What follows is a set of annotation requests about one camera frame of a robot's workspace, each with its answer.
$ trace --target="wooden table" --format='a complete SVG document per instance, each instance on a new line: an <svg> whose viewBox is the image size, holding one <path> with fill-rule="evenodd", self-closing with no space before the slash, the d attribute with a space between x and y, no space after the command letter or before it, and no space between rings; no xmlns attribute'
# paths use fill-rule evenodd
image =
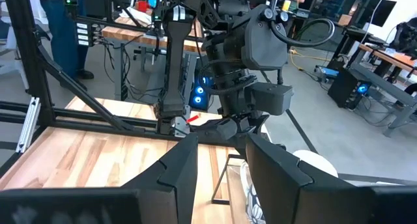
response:
<svg viewBox="0 0 417 224"><path fill-rule="evenodd" d="M147 105L98 101L116 115L154 119L153 111ZM92 111L76 97L66 108ZM192 112L194 115L200 116L193 122L196 125L220 118L210 113ZM49 127L0 179L0 189L121 186L152 165L176 143ZM192 223L232 223L230 206L210 202L228 154L237 152L227 147L199 145ZM240 165L241 162L229 164ZM238 190L240 178L228 174L227 178L231 177L234 181L233 196L238 197L233 199L234 219L239 216L245 220L242 186L240 193ZM217 199L229 198L227 178L222 180Z"/></svg>
<svg viewBox="0 0 417 224"><path fill-rule="evenodd" d="M115 20L117 23L123 23L123 24L127 24L127 25L134 25L133 21L130 18L117 18ZM198 37L203 37L202 33L201 33L201 26L200 23L198 21L196 21L195 23L197 25L197 29L196 29L196 33ZM103 37L112 41L114 46L113 46L113 58L114 58L114 75L113 75L113 80L115 83L115 100L123 100L122 98L122 85L124 85L124 83L122 82L123 77L124 77L124 72L123 72L123 68L124 68L124 64L123 64L123 52L122 49L115 49L115 48L120 48L121 46L125 45L126 43L129 42L129 44L134 44L137 47L141 48L141 54L146 54L147 52L147 48L155 48L156 47L156 39L154 38L149 38L146 36L142 36L144 35L144 33L142 32L138 32L138 31L131 31L129 29L119 29L119 28L115 28L115 27L105 27L102 30L102 34ZM190 32L190 36L195 36L195 31L194 31L194 25L192 27L192 30ZM160 48L166 48L167 47L167 40L165 39L161 39L160 40ZM203 45L202 42L198 42L198 46L199 49L201 50L201 46ZM191 90L191 86L192 86L192 81L193 81L193 74L194 74L194 70L195 70L195 66L197 64L197 58L198 58L199 54L198 54L198 49L197 49L197 42L195 40L185 40L184 41L184 60L188 61L188 77L187 77L187 81L188 83L186 84L186 90L190 89ZM146 55L141 55L141 71L144 72L145 71L145 57ZM165 59L165 56L159 56L158 60L160 61L160 63L158 65L160 66L165 66L165 61L161 61L161 59ZM150 85L147 86L147 89L155 89L158 88L157 86L152 85L152 83L150 83Z"/></svg>
<svg viewBox="0 0 417 224"><path fill-rule="evenodd" d="M391 66L395 66L394 71L390 74L387 80L390 83L394 82L394 80L398 77L399 73L402 70L414 73L414 61L412 61L411 57L409 57L408 55L400 53L390 55L383 50L374 50L373 48L363 44L360 44L359 48L364 51L371 52L373 55L382 60L381 64L374 71L374 73L376 73L378 76L384 77L388 73Z"/></svg>
<svg viewBox="0 0 417 224"><path fill-rule="evenodd" d="M130 18L117 18L115 20L117 23L123 23L123 24L127 24L127 25L135 25L133 23L133 21ZM198 21L196 21L195 23L197 25L197 36L202 38L202 34L201 34L201 29L200 29L200 23ZM129 29L119 29L119 28L114 28L114 27L105 27L102 30L102 34L105 38L114 38L117 40L125 40L125 41L131 41L133 40L133 42L137 42L140 43L141 45L148 45L151 47L155 47L156 46L156 39L153 38L149 38L149 37L140 37L139 36L143 35L144 33L142 32L138 32L138 31L131 31ZM189 34L190 36L195 36L195 31L194 31L194 25L191 29L191 32ZM160 41L160 47L161 48L166 48L167 47L167 40L161 40ZM184 41L184 51L189 51L189 52L198 52L197 51L197 44L195 43L195 41L192 40L185 40Z"/></svg>

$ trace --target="gray floor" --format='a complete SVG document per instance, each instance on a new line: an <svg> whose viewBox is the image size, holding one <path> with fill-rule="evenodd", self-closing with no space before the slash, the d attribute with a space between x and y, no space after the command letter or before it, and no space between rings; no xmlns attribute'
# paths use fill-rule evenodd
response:
<svg viewBox="0 0 417 224"><path fill-rule="evenodd" d="M49 51L48 42L44 44ZM128 49L132 56L133 47ZM323 58L327 55L326 52L314 49L298 51ZM86 67L94 72L96 78L84 81L84 84L95 97L113 98L113 84L103 69L103 52L101 46L89 50ZM316 64L323 64L322 61L301 57L294 57L294 62L309 72L313 72ZM153 67L148 64L145 73L141 73L139 61L132 61L129 79L137 88L144 89L152 70ZM298 71L291 64L291 60L284 67L283 73L285 84L292 85L295 91L291 111L319 153L330 160L339 173L417 180L417 171L414 169L417 166L415 125L401 127L393 133L392 138L387 138L382 134L386 128L370 126L357 114L338 108L326 91L309 76ZM275 73L271 72L268 76L271 80L276 80ZM56 106L64 107L74 97L68 90L61 88L52 77L49 77L49 83ZM1 100L26 103L29 99L17 73L0 76L0 90ZM377 111L381 111L376 103L373 105ZM215 100L210 111L214 112L219 106L218 100ZM374 114L366 117L377 122L384 115ZM273 142L285 144L288 151L308 149L286 114L270 117L266 126ZM0 123L0 141L17 141L20 130L20 125ZM0 164L9 156L10 151L0 151Z"/></svg>

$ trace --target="red object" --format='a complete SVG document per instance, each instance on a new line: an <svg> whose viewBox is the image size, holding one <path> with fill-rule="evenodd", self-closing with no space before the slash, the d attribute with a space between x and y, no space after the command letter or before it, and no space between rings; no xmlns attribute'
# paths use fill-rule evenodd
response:
<svg viewBox="0 0 417 224"><path fill-rule="evenodd" d="M193 120L197 120L199 117L198 117L198 115L196 115L196 116L194 116L194 117L192 117L192 118L190 118L190 119L188 119L187 120L187 123L190 123L191 121L193 121Z"/></svg>
<svg viewBox="0 0 417 224"><path fill-rule="evenodd" d="M138 9L141 12L146 13L146 11L148 10L148 2L146 1L136 2L136 9Z"/></svg>

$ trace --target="metal bracket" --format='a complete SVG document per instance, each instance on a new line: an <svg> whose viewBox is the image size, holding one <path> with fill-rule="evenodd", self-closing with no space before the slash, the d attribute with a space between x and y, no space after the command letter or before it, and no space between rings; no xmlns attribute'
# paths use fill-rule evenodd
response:
<svg viewBox="0 0 417 224"><path fill-rule="evenodd" d="M16 147L17 153L24 153L26 149L31 146L33 132L35 130L36 122L38 121L40 106L41 103L39 98L32 97L27 109L18 146Z"/></svg>
<svg viewBox="0 0 417 224"><path fill-rule="evenodd" d="M185 115L184 117L175 117L174 124L175 124L175 137L186 137L183 133L180 131L189 134L190 133L190 127L188 126L185 119L189 119L191 115L191 108L189 105L184 106L185 108Z"/></svg>
<svg viewBox="0 0 417 224"><path fill-rule="evenodd" d="M217 182L216 188L214 188L213 196L211 197L211 203L212 204L226 204L226 205L230 205L230 201L228 201L228 200L215 199L216 193L217 193L217 191L219 190L219 187L220 187L220 183L222 183L224 173L226 172L227 166L229 165L230 158L244 160L244 158L241 155L229 154L227 156L227 160L226 160L226 163L224 165L223 171L222 171L222 173L221 173L221 175L219 177L219 181Z"/></svg>

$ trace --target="wooden tabletop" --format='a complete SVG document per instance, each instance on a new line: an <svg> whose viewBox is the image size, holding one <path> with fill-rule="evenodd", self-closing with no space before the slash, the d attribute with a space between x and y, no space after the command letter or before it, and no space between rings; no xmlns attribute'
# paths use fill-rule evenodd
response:
<svg viewBox="0 0 417 224"><path fill-rule="evenodd" d="M103 99L98 101L115 115L154 119L153 110L148 105ZM92 111L76 97L66 108ZM194 115L200 116L194 124L220 118L210 113L192 112L191 116ZM0 189L121 186L152 165L176 143L49 127L0 179ZM228 154L237 152L233 148L199 145L193 223L232 223L230 206L210 203ZM235 188L240 178L230 172L227 176L235 178ZM237 214L234 219L238 214L244 215L245 198L242 190L238 196L240 198L234 201L240 208L235 208ZM226 176L216 198L229 198Z"/></svg>
<svg viewBox="0 0 417 224"><path fill-rule="evenodd" d="M123 24L127 24L127 25L134 25L133 21L130 18L122 18L119 17L115 20L117 23L123 23ZM197 25L197 36L198 37L202 37L201 34L201 30L200 30L200 23L198 21L196 21L195 23ZM148 44L151 46L156 46L156 39L153 38L147 38L147 37L140 37L137 38L140 35L143 35L144 33L142 32L137 32L137 31L131 31L129 29L120 29L120 28L115 28L115 27L105 27L102 30L102 34L104 37L106 38L115 38L117 40L124 40L124 41L130 41L130 40L134 40L134 42L139 42L142 44ZM195 32L194 32L194 25L191 29L190 32L190 36L195 36ZM201 49L201 45L203 45L202 42L199 42L199 47ZM166 48L167 47L167 40L160 40L160 47ZM185 40L184 41L184 51L191 51L191 52L198 52L197 50L197 45L195 43L195 41L191 41L191 40Z"/></svg>
<svg viewBox="0 0 417 224"><path fill-rule="evenodd" d="M383 50L374 50L369 46L363 44L360 44L359 47L364 51L373 52L374 55L381 58L382 60L387 61L408 72L411 72L412 67L414 65L414 61L412 61L411 57L409 57L408 55L395 53L394 56L391 56Z"/></svg>

